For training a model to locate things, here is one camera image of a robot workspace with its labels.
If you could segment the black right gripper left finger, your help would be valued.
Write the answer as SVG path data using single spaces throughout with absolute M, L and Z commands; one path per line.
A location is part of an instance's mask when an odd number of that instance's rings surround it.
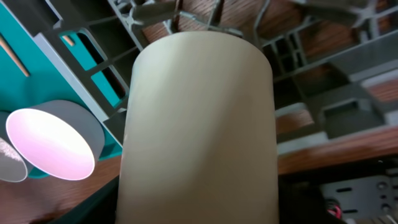
M 119 176 L 49 224 L 115 224 Z

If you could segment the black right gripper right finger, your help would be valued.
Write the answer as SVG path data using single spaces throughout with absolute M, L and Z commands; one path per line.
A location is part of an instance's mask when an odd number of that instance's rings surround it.
M 280 224 L 341 224 L 342 220 L 326 210 L 319 190 L 298 189 L 278 180 Z

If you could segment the grey bowl with rice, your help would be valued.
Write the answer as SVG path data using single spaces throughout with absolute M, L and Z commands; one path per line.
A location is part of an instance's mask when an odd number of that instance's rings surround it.
M 25 160 L 14 148 L 6 131 L 8 111 L 1 111 L 1 180 L 6 182 L 22 182 L 34 166 Z

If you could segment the white paper cup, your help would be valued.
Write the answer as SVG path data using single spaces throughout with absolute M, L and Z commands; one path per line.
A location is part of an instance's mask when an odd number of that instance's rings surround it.
M 181 32 L 132 68 L 117 223 L 278 223 L 272 70 L 248 41 Z

